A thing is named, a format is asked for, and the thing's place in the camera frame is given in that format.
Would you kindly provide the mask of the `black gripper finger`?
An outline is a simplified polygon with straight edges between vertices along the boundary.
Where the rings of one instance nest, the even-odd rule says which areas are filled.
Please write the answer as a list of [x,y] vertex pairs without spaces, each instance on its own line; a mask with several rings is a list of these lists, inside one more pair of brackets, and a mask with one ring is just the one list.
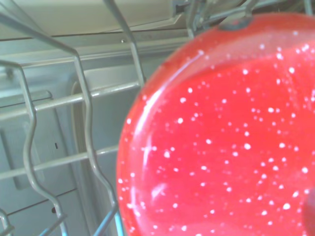
[[302,209],[303,225],[309,236],[315,236],[315,190],[311,189]]

